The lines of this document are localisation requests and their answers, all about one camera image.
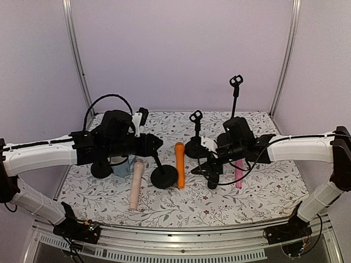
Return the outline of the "pink microphone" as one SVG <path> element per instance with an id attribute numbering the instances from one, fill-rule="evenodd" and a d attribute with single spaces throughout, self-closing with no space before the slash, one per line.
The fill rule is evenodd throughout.
<path id="1" fill-rule="evenodd" d="M 236 168 L 235 168 L 235 180 L 237 180 L 236 182 L 236 187 L 238 189 L 242 188 L 242 182 L 241 182 L 241 178 L 243 177 L 243 160 L 237 160 L 235 162 Z"/>

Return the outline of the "short black mic stand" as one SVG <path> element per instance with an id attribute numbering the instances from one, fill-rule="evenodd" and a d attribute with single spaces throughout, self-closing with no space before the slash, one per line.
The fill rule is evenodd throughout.
<path id="1" fill-rule="evenodd" d="M 178 181 L 177 169 L 168 164 L 162 165 L 157 153 L 153 155 L 153 158 L 157 165 L 150 176 L 153 186 L 159 189 L 166 189 L 173 186 Z"/>

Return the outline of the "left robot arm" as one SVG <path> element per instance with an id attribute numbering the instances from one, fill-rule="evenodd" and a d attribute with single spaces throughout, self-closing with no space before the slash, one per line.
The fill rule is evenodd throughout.
<path id="1" fill-rule="evenodd" d="M 95 178 L 112 174 L 111 161 L 130 155 L 153 157 L 157 168 L 153 179 L 165 178 L 166 169 L 161 164 L 157 150 L 163 141 L 153 134 L 140 133 L 148 111 L 141 108 L 137 113 L 121 110 L 106 111 L 101 123 L 93 130 L 84 128 L 63 137 L 28 144 L 5 144 L 1 141 L 1 203 L 11 203 L 48 220 L 59 228 L 74 230 L 86 223 L 79 222 L 70 205 L 58 203 L 31 188 L 18 175 L 59 165 L 91 166 Z"/>

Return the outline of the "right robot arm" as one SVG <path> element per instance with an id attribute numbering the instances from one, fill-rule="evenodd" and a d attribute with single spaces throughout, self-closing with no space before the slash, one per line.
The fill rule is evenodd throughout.
<path id="1" fill-rule="evenodd" d="M 282 136 L 264 134 L 255 137 L 243 117 L 224 122 L 225 139 L 219 143 L 203 138 L 201 143 L 210 153 L 207 162 L 199 163 L 192 174 L 201 174 L 208 187 L 219 185 L 223 165 L 244 159 L 247 162 L 269 164 L 279 161 L 318 161 L 333 164 L 328 182 L 320 185 L 292 212 L 287 227 L 297 230 L 324 208 L 331 205 L 342 193 L 350 191 L 350 134 L 344 126 L 325 134 Z"/>

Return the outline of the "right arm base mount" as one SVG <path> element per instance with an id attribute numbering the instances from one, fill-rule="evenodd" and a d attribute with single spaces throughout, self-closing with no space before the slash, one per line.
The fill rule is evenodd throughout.
<path id="1" fill-rule="evenodd" d="M 296 211 L 291 214 L 286 223 L 269 226 L 263 230 L 263 237 L 268 241 L 268 244 L 287 242 L 307 237 L 311 234 L 310 221 L 305 222 L 300 219 Z"/>

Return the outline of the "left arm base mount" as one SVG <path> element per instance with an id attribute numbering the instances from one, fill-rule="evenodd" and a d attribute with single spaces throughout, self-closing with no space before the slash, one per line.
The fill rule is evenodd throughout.
<path id="1" fill-rule="evenodd" d="M 101 234 L 100 223 L 93 220 L 79 220 L 70 205 L 65 202 L 61 204 L 64 207 L 65 219 L 59 224 L 54 224 L 53 233 L 74 241 L 97 244 Z"/>

